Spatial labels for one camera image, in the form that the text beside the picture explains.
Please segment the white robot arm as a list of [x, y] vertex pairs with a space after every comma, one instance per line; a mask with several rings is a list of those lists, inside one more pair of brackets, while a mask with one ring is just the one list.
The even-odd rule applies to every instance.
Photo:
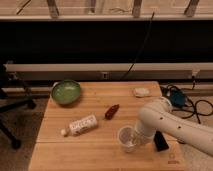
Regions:
[[133, 135], [139, 144], [151, 142], [160, 131], [213, 157], [213, 128], [176, 117], [171, 111], [171, 102], [166, 98], [154, 99], [139, 109], [133, 127]]

